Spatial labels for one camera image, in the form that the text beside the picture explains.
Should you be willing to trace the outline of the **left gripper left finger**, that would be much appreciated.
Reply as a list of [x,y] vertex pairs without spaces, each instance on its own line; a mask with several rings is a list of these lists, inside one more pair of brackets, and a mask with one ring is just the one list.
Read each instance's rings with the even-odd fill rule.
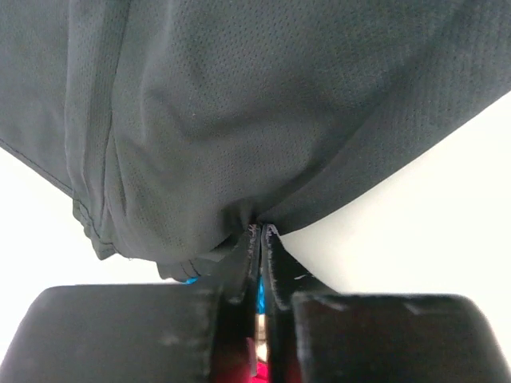
[[4,382],[249,382],[259,228],[192,284],[56,286],[22,319]]

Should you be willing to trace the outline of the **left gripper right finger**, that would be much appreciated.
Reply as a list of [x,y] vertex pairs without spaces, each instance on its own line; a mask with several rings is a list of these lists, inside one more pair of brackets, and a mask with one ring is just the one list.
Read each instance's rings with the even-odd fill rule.
[[489,322],[452,294],[340,294],[261,233],[272,382],[507,382]]

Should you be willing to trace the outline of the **black t shirt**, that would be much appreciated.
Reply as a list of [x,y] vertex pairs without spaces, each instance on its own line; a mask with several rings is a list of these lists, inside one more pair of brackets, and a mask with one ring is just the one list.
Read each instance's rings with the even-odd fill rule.
[[356,199],[510,90],[507,1],[4,1],[1,146],[100,259],[208,273]]

